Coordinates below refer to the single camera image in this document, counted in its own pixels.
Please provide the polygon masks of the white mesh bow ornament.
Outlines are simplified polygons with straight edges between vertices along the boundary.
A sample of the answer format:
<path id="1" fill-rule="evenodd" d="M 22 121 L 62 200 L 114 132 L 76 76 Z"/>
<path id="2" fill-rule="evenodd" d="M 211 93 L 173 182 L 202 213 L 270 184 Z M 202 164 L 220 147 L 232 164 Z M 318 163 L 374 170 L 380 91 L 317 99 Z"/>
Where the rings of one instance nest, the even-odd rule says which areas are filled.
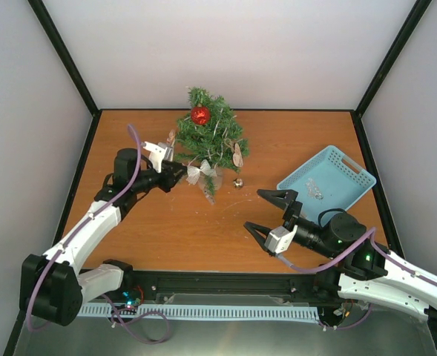
<path id="1" fill-rule="evenodd" d="M 216 177 L 217 172 L 207 159 L 204 159 L 199 166 L 188 165 L 186 181 L 191 184 L 197 184 L 201 176 Z"/>

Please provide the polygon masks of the clear battery box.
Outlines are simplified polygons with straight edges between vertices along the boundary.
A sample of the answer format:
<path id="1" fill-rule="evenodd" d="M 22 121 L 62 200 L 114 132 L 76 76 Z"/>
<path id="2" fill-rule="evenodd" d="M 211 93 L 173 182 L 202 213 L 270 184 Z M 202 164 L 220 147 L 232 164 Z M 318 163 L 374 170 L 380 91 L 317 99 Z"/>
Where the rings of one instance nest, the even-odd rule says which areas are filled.
<path id="1" fill-rule="evenodd" d="M 211 194 L 211 192 L 210 192 L 208 189 L 205 189 L 205 190 L 203 191 L 203 193 L 204 193 L 204 195 L 205 195 L 207 201 L 208 201 L 211 205 L 214 205 L 214 204 L 215 204 L 215 198 L 214 198 L 214 196 Z"/>

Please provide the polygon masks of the red bauble ornament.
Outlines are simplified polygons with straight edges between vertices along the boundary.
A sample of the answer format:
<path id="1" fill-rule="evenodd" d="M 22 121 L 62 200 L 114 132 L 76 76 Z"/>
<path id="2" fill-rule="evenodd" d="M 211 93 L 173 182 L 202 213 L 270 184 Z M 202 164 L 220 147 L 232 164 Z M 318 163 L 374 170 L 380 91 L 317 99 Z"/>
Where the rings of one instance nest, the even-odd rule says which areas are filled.
<path id="1" fill-rule="evenodd" d="M 205 125 L 211 118 L 210 110 L 205 106 L 196 106 L 190 112 L 191 121 L 195 125 Z"/>

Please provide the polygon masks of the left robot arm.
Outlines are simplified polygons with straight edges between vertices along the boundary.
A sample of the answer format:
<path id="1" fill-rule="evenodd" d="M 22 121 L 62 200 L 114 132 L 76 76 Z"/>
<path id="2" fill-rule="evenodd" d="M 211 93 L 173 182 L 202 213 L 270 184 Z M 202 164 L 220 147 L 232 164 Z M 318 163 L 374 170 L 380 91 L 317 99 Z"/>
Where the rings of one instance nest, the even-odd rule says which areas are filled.
<path id="1" fill-rule="evenodd" d="M 151 190 L 168 193 L 186 175 L 187 167 L 168 158 L 168 149 L 145 144 L 144 156 L 136 148 L 116 153 L 108 174 L 87 213 L 42 255 L 29 255 L 22 263 L 19 306 L 27 318 L 39 317 L 69 325 L 88 302 L 108 292 L 118 298 L 134 293 L 131 265 L 106 260 L 83 272 L 82 267 L 106 235 Z"/>

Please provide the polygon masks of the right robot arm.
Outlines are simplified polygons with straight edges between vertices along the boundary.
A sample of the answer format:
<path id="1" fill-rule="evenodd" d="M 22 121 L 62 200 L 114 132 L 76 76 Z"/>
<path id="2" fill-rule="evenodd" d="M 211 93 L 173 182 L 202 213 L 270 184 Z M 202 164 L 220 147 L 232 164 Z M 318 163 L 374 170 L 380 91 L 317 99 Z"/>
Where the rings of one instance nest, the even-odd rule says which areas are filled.
<path id="1" fill-rule="evenodd" d="M 302 215 L 303 204 L 294 190 L 260 189 L 257 195 L 283 211 L 283 222 L 276 228 L 246 222 L 245 229 L 271 257 L 296 272 L 313 274 L 321 298 L 385 306 L 437 332 L 437 276 L 377 243 L 375 228 L 367 228 L 342 208 L 324 210 L 310 221 Z M 328 263 L 296 266 L 284 256 L 293 243 L 327 258 Z"/>

